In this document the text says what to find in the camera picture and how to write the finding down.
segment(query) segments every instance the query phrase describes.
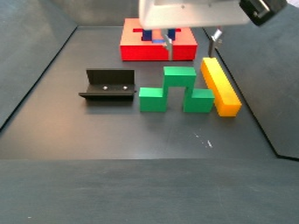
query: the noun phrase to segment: green block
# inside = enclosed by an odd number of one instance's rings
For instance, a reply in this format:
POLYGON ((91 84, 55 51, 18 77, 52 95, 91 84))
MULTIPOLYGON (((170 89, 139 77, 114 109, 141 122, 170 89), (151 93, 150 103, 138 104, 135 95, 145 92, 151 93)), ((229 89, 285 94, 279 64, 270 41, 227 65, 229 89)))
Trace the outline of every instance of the green block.
POLYGON ((197 72, 194 67, 189 66, 166 66, 163 68, 163 89, 167 93, 169 87, 194 88, 197 72))
POLYGON ((141 111, 165 112, 167 109, 167 97, 159 87, 141 87, 139 101, 141 111))
POLYGON ((211 89, 198 89, 193 90, 190 95, 189 89, 185 91, 183 99, 183 112, 187 113, 210 113, 215 96, 211 89))

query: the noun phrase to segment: red block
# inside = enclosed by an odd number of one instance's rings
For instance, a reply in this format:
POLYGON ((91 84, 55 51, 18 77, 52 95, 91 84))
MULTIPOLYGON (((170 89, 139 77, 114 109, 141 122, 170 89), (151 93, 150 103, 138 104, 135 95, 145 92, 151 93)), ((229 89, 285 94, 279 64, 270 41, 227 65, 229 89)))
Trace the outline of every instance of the red block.
MULTIPOLYGON (((169 60, 165 44, 143 41, 141 29, 143 30, 139 19, 127 18, 120 39, 122 60, 169 60)), ((155 36, 159 37, 158 30, 154 30, 154 38, 155 36)), ((175 41, 173 42, 173 60, 194 60, 197 50, 198 43, 191 28, 177 29, 175 41)))

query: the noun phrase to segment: dark gray table surface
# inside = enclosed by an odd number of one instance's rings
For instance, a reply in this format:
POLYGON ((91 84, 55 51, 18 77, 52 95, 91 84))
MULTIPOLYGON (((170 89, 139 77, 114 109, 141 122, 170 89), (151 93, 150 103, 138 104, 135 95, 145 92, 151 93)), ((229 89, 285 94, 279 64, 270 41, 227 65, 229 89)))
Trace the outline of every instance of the dark gray table surface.
MULTIPOLYGON (((141 113, 138 93, 133 104, 79 97, 90 85, 87 68, 135 69, 137 90, 163 85, 165 66, 199 71, 209 39, 202 29, 194 33, 195 61, 123 62, 122 27, 80 27, 0 133, 0 158, 274 158, 246 103, 238 117, 223 118, 217 109, 183 113, 179 87, 171 88, 166 113, 141 113)), ((206 88, 201 72, 197 87, 206 88)))
POLYGON ((299 164, 279 159, 0 161, 0 222, 295 224, 299 164))

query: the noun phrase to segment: gray wall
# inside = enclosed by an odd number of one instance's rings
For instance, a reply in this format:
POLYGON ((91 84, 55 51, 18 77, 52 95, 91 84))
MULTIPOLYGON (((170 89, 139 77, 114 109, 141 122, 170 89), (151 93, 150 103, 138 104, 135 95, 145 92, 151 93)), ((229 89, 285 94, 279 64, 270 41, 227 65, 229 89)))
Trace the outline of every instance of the gray wall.
POLYGON ((298 21, 289 5, 262 27, 226 27, 219 49, 275 151, 291 158, 299 158, 298 21))
POLYGON ((79 25, 122 26, 138 18, 138 0, 52 0, 79 25))
POLYGON ((76 24, 47 0, 0 0, 0 129, 76 24))

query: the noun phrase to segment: yellow rectangular block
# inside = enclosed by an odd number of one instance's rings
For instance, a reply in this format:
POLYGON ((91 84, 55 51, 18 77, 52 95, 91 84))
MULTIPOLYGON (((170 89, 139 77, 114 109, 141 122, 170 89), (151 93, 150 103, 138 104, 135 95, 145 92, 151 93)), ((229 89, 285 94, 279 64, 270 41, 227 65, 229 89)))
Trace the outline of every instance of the yellow rectangular block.
POLYGON ((201 71, 209 88, 215 94, 219 116, 237 116, 242 103, 217 58, 203 58, 201 71))

